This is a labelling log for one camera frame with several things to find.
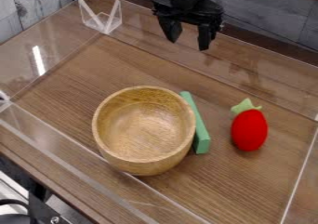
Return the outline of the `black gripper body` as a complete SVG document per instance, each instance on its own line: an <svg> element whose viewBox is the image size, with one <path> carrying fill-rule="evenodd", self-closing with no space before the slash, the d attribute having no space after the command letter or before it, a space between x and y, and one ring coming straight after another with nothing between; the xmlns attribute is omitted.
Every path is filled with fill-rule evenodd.
<svg viewBox="0 0 318 224"><path fill-rule="evenodd" d="M178 20L194 25L207 24L215 31L222 28L223 7L213 0L199 0L191 8L175 7L170 0L151 0L152 14L159 19Z"/></svg>

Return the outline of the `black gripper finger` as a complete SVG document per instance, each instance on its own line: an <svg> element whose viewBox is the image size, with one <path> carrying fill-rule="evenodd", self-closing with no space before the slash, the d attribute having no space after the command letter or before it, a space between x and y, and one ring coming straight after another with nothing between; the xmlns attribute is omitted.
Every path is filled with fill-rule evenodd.
<svg viewBox="0 0 318 224"><path fill-rule="evenodd" d="M181 17L178 15L158 17L159 25L166 35L166 38L171 43L175 43L183 32L183 26L181 22Z"/></svg>
<svg viewBox="0 0 318 224"><path fill-rule="evenodd" d="M199 43L199 49L207 50L210 47L211 41L217 37L219 27L215 24L201 24L198 26L198 43Z"/></svg>

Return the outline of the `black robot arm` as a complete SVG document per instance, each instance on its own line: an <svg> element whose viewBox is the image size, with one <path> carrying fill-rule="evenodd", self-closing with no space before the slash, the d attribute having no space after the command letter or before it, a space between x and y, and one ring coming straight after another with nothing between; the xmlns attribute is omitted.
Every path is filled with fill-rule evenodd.
<svg viewBox="0 0 318 224"><path fill-rule="evenodd" d="M183 32L182 23L198 26L199 50L210 47L222 28L223 7L213 0L151 0L166 38L175 43Z"/></svg>

